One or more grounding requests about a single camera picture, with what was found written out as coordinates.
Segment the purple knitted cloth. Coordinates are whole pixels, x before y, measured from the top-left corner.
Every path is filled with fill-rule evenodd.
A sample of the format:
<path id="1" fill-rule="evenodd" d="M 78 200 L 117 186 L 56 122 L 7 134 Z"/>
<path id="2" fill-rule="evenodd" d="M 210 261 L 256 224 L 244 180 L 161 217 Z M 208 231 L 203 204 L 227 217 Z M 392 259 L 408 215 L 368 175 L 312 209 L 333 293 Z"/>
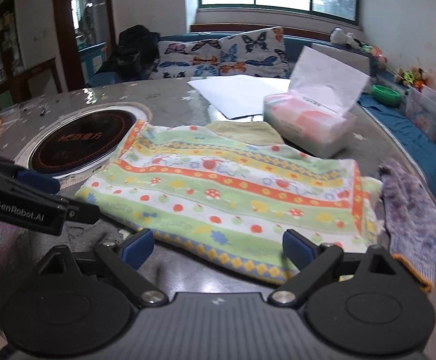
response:
<path id="1" fill-rule="evenodd" d="M 436 273 L 436 205 L 425 186 L 393 158 L 381 163 L 389 252 L 429 293 Z"/>

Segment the round induction cooktop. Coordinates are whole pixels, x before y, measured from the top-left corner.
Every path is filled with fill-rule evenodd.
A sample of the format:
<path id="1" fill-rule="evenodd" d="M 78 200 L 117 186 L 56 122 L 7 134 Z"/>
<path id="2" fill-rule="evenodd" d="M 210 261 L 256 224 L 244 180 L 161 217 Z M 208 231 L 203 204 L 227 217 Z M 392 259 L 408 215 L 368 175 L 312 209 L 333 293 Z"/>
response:
<path id="1" fill-rule="evenodd" d="M 136 116 L 123 110 L 81 116 L 41 141 L 28 165 L 36 172 L 52 176 L 74 172 L 115 150 L 136 120 Z"/>

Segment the white plush toy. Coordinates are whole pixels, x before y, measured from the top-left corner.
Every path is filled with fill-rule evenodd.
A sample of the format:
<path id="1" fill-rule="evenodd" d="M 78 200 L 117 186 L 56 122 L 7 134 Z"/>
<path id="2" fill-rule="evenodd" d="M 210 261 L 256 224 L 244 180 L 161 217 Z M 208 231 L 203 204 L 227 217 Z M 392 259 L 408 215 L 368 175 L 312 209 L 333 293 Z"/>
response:
<path id="1" fill-rule="evenodd" d="M 360 50 L 362 42 L 355 38 L 353 33 L 345 33 L 341 28 L 335 27 L 330 33 L 330 42 L 346 49 Z"/>

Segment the butterfly pillow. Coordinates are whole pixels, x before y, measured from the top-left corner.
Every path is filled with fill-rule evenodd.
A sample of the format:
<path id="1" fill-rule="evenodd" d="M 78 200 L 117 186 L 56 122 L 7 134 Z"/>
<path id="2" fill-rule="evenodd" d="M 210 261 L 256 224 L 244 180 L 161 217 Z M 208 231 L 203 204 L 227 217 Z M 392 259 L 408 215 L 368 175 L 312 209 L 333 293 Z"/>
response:
<path id="1" fill-rule="evenodd" d="M 266 28 L 223 37 L 219 40 L 219 74 L 288 79 L 282 27 Z"/>
<path id="2" fill-rule="evenodd" d="M 150 80 L 219 76 L 221 44 L 217 39 L 160 41 L 158 50 Z"/>

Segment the clear plastic tray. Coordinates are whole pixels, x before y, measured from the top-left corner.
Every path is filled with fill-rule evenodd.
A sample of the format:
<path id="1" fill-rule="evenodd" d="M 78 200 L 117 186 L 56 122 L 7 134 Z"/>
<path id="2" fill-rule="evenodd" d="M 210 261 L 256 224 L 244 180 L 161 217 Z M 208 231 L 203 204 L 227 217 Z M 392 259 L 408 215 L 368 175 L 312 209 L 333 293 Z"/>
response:
<path id="1" fill-rule="evenodd" d="M 20 119 L 18 105 L 13 105 L 0 111 L 0 133 L 4 133 L 11 125 Z"/>

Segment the colourful patterned baby jacket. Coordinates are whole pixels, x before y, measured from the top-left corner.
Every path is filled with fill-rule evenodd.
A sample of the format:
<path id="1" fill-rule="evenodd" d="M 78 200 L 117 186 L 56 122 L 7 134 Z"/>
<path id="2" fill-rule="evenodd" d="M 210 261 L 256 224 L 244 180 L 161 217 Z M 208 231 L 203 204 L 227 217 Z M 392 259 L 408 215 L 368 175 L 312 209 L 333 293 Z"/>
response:
<path id="1" fill-rule="evenodd" d="M 138 121 L 76 199 L 211 263 L 281 284 L 297 271 L 282 252 L 285 231 L 362 253 L 381 230 L 380 194 L 380 181 L 352 159 Z"/>

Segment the black bag on sofa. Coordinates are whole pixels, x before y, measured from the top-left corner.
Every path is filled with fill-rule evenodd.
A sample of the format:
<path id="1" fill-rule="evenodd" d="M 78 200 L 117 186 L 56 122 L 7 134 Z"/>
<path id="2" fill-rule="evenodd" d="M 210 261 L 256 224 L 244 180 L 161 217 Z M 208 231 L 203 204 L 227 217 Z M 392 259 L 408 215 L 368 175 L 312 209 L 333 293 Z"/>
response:
<path id="1" fill-rule="evenodd" d="M 123 30 L 117 47 L 99 73 L 114 72 L 123 81 L 147 80 L 160 57 L 160 34 L 137 24 Z"/>

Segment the white paper sheet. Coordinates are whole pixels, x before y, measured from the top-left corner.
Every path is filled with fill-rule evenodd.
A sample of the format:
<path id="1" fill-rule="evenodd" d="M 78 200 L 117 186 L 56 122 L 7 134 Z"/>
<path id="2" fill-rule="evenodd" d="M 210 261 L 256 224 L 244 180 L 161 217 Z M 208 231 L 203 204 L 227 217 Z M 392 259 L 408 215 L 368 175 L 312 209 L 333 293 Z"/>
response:
<path id="1" fill-rule="evenodd" d="M 290 80 L 246 75 L 215 76 L 190 80 L 197 90 L 227 119 L 256 116 L 263 112 L 264 98 L 288 91 Z"/>

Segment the grey cushion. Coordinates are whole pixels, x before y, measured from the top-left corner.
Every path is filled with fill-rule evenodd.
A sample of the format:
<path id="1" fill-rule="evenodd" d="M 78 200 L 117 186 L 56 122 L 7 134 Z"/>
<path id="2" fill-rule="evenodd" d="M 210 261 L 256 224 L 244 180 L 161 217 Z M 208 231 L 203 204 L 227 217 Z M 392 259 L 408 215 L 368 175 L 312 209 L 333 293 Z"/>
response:
<path id="1" fill-rule="evenodd" d="M 367 74 L 368 76 L 371 75 L 369 58 L 366 56 L 318 43 L 312 43 L 312 48 L 321 52 L 322 54 L 328 55 L 333 59 L 345 63 L 346 65 L 349 65 L 352 68 Z"/>

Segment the green plastic bowl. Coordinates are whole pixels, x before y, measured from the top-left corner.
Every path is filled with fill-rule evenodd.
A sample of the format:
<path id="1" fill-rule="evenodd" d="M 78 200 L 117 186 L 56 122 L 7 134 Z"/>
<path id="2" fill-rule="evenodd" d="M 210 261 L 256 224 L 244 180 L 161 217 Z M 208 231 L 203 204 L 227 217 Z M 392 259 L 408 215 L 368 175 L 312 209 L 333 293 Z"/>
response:
<path id="1" fill-rule="evenodd" d="M 387 107 L 398 108 L 402 102 L 402 95 L 383 85 L 372 86 L 372 97 Z"/>

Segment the right butterfly pillow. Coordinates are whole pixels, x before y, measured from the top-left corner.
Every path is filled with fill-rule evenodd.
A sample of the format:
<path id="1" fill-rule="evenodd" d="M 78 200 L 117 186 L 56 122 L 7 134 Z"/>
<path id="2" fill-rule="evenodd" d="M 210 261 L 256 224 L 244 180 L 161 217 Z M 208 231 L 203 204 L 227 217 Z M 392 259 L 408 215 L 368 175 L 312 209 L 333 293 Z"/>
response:
<path id="1" fill-rule="evenodd" d="M 219 40 L 219 74 L 288 79 L 282 27 L 266 28 L 223 37 Z"/>

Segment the left butterfly pillow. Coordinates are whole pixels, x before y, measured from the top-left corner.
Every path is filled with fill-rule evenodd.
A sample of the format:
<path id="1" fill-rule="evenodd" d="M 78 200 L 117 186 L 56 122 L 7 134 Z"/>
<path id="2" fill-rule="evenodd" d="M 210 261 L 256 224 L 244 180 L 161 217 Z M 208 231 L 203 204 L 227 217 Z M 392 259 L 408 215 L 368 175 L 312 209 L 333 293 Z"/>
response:
<path id="1" fill-rule="evenodd" d="M 160 41 L 158 50 L 150 80 L 219 76 L 221 44 L 217 39 Z"/>

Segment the colourful plush toys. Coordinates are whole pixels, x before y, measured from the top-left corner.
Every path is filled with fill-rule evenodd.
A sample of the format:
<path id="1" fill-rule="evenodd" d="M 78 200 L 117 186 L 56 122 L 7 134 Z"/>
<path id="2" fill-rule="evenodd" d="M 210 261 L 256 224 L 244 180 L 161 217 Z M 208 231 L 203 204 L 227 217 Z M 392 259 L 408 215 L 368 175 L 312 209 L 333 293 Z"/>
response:
<path id="1" fill-rule="evenodd" d="M 427 84 L 428 73 L 420 67 L 410 67 L 408 70 L 403 71 L 399 69 L 394 74 L 394 82 L 404 86 L 405 88 L 414 88 L 422 91 Z"/>

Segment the clear storage box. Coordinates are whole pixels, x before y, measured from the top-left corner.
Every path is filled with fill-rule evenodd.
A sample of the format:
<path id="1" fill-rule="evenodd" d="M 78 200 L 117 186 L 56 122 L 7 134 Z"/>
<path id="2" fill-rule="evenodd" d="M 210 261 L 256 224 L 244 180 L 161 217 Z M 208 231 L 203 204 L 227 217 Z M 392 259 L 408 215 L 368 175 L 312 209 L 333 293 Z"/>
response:
<path id="1" fill-rule="evenodd" d="M 410 88 L 405 116 L 431 141 L 436 142 L 436 91 L 424 86 L 422 91 Z"/>

